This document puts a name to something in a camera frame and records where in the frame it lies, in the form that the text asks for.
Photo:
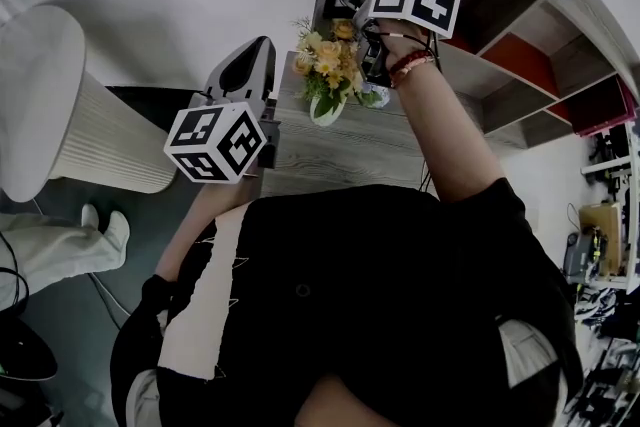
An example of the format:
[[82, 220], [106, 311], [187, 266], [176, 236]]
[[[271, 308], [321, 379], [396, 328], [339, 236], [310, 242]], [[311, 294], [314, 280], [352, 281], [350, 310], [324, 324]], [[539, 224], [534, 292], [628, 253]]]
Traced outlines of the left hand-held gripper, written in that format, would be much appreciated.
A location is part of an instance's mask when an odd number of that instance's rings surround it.
[[280, 139], [274, 119], [276, 49], [250, 39], [211, 72], [207, 90], [170, 89], [164, 152], [192, 182], [236, 184], [255, 167], [273, 169]]

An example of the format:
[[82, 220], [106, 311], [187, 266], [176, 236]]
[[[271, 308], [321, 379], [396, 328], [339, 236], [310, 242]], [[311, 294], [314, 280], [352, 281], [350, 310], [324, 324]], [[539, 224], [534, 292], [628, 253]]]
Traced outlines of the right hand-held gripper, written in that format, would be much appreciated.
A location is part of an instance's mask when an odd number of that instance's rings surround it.
[[461, 0], [365, 0], [352, 23], [359, 50], [356, 60], [365, 83], [391, 85], [385, 68], [388, 50], [381, 38], [389, 34], [379, 27], [382, 19], [413, 23], [426, 35], [425, 47], [436, 54], [437, 41], [453, 36]]

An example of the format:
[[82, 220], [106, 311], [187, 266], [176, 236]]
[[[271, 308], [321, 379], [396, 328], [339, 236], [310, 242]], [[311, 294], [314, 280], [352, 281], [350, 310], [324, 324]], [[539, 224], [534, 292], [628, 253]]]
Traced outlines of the grey wooden wall shelf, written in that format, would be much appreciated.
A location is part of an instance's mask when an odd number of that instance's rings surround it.
[[601, 0], [461, 0], [437, 50], [483, 132], [520, 148], [640, 117], [638, 59]]

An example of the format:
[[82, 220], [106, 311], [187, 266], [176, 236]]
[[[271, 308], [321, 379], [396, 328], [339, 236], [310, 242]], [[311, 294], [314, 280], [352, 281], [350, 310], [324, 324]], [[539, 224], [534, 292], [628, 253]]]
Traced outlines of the person's right forearm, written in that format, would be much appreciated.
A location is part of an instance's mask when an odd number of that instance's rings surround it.
[[443, 202], [472, 197], [504, 177], [499, 160], [441, 72], [422, 62], [395, 89]]

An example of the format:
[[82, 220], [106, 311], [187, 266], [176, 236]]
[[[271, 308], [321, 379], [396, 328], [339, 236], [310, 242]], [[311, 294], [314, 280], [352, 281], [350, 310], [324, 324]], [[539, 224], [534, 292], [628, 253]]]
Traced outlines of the person's left forearm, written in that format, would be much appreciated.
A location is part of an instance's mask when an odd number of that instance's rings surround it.
[[163, 251], [155, 274], [165, 281], [176, 281], [182, 261], [202, 231], [216, 217], [258, 197], [261, 181], [259, 175], [250, 174], [234, 185], [204, 185]]

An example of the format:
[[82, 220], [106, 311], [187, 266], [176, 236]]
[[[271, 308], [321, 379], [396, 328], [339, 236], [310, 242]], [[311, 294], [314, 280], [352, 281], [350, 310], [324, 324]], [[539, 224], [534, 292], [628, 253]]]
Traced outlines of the person's right hand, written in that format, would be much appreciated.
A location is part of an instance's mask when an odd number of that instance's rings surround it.
[[381, 42], [387, 49], [386, 67], [391, 70], [398, 62], [407, 56], [418, 53], [420, 56], [432, 57], [429, 47], [430, 37], [419, 31], [416, 35], [400, 33], [399, 31], [383, 31], [380, 33]]

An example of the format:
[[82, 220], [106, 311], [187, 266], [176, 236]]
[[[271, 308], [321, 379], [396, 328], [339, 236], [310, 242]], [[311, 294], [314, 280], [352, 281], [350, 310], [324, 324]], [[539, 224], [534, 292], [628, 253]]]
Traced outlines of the yellow and blue flower bouquet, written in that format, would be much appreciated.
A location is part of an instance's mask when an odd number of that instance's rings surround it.
[[314, 29], [307, 17], [296, 20], [294, 26], [298, 43], [292, 69], [304, 78], [302, 97], [306, 101], [311, 103], [315, 95], [324, 92], [338, 92], [366, 108], [386, 106], [389, 94], [380, 86], [366, 84], [359, 69], [360, 44], [350, 20], [333, 20], [327, 35]]

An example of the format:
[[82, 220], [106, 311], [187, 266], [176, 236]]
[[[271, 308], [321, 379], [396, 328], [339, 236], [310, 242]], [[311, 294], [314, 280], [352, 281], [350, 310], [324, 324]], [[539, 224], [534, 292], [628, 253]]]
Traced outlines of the person's black shirt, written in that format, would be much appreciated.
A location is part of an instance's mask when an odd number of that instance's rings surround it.
[[[269, 227], [261, 199], [211, 221], [176, 281], [144, 283], [111, 355], [119, 427], [147, 369], [161, 427], [293, 427], [328, 376], [399, 427], [552, 427], [580, 391], [571, 292], [527, 220], [508, 237], [310, 238]], [[558, 357], [516, 392], [509, 320]]]

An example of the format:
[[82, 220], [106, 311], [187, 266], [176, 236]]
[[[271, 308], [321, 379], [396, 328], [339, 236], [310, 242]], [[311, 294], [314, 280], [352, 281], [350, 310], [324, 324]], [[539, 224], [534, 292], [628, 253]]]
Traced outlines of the wooden crate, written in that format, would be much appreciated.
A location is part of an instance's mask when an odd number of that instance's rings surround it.
[[622, 254], [622, 211], [619, 202], [584, 205], [578, 210], [582, 227], [597, 227], [607, 239], [604, 260], [599, 275], [605, 278], [618, 274]]

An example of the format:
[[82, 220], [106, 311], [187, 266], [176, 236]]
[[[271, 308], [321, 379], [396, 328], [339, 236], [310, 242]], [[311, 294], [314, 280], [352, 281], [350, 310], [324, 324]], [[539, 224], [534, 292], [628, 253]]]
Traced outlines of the white curved workbench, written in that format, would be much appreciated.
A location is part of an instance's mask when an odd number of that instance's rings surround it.
[[629, 226], [626, 230], [627, 243], [629, 245], [629, 255], [623, 276], [611, 278], [598, 278], [593, 285], [600, 285], [605, 288], [616, 288], [625, 291], [627, 294], [633, 293], [640, 287], [640, 135], [634, 131], [636, 121], [627, 121], [623, 124], [625, 129], [625, 139], [628, 147], [626, 156], [616, 157], [608, 161], [590, 164], [581, 168], [584, 177], [594, 175], [600, 171], [611, 171], [619, 168], [621, 176], [627, 177], [627, 190], [629, 200], [621, 195], [622, 206], [629, 207], [626, 219]]

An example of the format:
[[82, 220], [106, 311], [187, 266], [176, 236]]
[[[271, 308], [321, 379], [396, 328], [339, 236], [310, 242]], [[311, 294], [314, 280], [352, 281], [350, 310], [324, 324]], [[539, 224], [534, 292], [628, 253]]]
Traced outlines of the black and yellow device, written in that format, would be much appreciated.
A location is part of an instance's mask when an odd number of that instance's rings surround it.
[[573, 232], [567, 237], [563, 274], [572, 284], [586, 284], [593, 277], [594, 256], [591, 232]]

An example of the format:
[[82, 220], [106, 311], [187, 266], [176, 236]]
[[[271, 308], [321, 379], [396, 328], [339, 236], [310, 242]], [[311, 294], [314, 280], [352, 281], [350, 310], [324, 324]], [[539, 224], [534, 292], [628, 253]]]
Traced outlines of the black round seat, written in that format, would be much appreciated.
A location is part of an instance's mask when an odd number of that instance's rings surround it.
[[42, 382], [57, 371], [56, 359], [40, 336], [18, 318], [0, 316], [0, 377]]

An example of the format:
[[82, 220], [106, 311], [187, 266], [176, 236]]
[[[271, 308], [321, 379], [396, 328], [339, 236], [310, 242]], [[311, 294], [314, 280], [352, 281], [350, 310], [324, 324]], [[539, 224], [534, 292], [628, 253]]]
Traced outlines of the pile of sneakers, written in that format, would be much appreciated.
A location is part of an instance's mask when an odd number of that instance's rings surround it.
[[614, 288], [584, 288], [574, 318], [595, 330], [600, 338], [640, 343], [640, 286], [630, 294]]

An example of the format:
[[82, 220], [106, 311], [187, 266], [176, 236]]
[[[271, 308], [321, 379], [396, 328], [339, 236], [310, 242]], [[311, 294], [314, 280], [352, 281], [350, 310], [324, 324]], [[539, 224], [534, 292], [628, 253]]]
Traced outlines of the white ribbed round pedestal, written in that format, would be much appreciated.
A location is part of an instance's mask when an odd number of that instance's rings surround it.
[[80, 24], [41, 5], [0, 25], [0, 190], [32, 200], [70, 178], [153, 194], [173, 180], [165, 131], [86, 69]]

